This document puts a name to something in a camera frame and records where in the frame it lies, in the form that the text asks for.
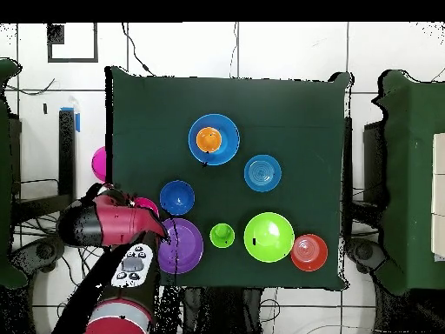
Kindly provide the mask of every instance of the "white box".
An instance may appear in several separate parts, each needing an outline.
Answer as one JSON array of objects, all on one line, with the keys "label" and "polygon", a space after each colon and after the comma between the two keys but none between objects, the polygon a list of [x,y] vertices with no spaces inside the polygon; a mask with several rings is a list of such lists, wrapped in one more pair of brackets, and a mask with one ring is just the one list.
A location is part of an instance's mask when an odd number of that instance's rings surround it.
[{"label": "white box", "polygon": [[433,139],[433,173],[445,175],[445,133]]},{"label": "white box", "polygon": [[445,217],[445,175],[433,175],[431,212]]},{"label": "white box", "polygon": [[445,257],[445,217],[435,214],[431,217],[431,250]]}]

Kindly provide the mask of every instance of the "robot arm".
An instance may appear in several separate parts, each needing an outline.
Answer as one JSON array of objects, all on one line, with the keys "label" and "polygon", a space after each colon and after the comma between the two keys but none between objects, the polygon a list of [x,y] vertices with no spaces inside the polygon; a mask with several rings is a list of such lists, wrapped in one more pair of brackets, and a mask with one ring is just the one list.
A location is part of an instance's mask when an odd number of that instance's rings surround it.
[{"label": "robot arm", "polygon": [[61,214],[57,231],[73,247],[109,247],[52,334],[149,334],[160,278],[157,247],[167,231],[151,209],[132,207],[112,188],[97,189],[97,196],[90,190]]}]

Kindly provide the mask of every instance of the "orange cup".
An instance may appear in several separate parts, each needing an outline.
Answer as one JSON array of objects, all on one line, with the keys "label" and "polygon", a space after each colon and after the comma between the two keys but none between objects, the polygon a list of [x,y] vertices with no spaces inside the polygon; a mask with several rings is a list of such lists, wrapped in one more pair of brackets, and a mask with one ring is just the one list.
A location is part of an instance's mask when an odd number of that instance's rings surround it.
[{"label": "orange cup", "polygon": [[221,146],[221,133],[212,127],[202,128],[196,135],[196,144],[204,152],[215,152]]}]

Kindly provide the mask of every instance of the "light blue bowl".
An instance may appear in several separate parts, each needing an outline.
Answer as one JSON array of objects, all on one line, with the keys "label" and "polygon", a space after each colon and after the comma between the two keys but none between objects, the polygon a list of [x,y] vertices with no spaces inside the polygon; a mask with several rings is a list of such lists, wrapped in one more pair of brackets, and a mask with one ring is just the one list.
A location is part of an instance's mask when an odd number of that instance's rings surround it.
[{"label": "light blue bowl", "polygon": [[[202,128],[212,127],[221,134],[221,146],[215,152],[204,152],[196,144],[196,135]],[[207,165],[227,163],[238,151],[240,133],[229,118],[221,114],[208,114],[196,120],[189,131],[189,147],[193,156]]]},{"label": "light blue bowl", "polygon": [[183,215],[193,207],[195,192],[184,181],[168,182],[161,189],[160,203],[171,215]]},{"label": "light blue bowl", "polygon": [[244,167],[244,180],[257,192],[273,190],[281,178],[280,164],[271,155],[256,155]]}]

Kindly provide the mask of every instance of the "white floor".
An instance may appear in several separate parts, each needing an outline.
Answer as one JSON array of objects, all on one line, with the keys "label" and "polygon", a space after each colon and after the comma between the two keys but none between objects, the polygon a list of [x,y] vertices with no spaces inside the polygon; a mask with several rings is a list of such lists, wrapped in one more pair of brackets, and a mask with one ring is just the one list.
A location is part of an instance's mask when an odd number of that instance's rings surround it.
[{"label": "white floor", "polygon": [[[234,77],[327,80],[338,71],[352,72],[356,188],[364,185],[363,126],[382,119],[379,108],[371,103],[378,91],[377,78],[387,69],[403,69],[415,79],[430,81],[445,68],[445,37],[441,27],[433,24],[241,22],[239,62],[235,50],[230,69],[236,45],[234,25],[235,22],[130,23],[129,34],[138,57],[158,76],[229,77],[231,73]],[[65,44],[53,46],[53,57],[92,57],[92,45],[91,24],[67,23]],[[19,113],[23,121],[23,180],[58,177],[58,111],[75,102],[81,113],[81,131],[76,134],[78,196],[96,181],[90,159],[104,145],[103,68],[118,65],[130,73],[146,75],[133,57],[132,45],[128,45],[119,23],[98,24],[98,55],[98,63],[47,63],[44,24],[19,24],[18,32],[15,24],[0,24],[0,57],[11,57],[23,66],[19,76],[10,81],[12,87],[32,92],[56,79],[50,90],[38,96],[12,89],[5,92],[10,109]],[[43,114],[43,104],[47,104],[47,114]],[[48,183],[24,185],[23,197],[51,195],[55,190]],[[29,241],[29,237],[23,237],[24,243]],[[79,283],[79,256],[69,248],[65,256]],[[88,260],[93,264],[94,257]],[[348,259],[344,273],[350,287],[343,293],[279,289],[276,299],[281,305],[280,314],[275,321],[263,323],[264,333],[369,334],[375,315],[374,286]],[[39,334],[51,332],[57,321],[57,306],[74,288],[62,261],[50,274],[37,277],[33,304]],[[266,290],[263,298],[272,298],[275,292]],[[277,312],[278,308],[274,313],[274,307],[264,303],[262,319],[270,319]]]}]

